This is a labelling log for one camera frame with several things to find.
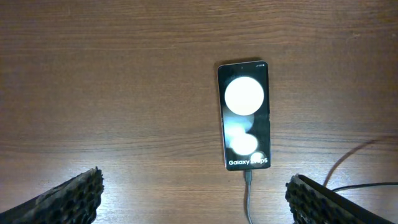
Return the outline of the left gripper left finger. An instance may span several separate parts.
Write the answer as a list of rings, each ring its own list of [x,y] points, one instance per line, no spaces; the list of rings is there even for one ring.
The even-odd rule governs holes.
[[[104,191],[95,167],[1,213],[1,224],[91,224]]]

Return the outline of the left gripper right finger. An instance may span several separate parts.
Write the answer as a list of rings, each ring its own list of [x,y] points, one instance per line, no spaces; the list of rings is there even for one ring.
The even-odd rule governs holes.
[[[294,224],[393,224],[304,175],[285,186]]]

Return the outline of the black Galaxy smartphone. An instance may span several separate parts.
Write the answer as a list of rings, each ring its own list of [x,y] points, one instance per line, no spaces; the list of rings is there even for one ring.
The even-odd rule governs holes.
[[[216,71],[224,165],[228,171],[271,166],[268,64],[227,63]]]

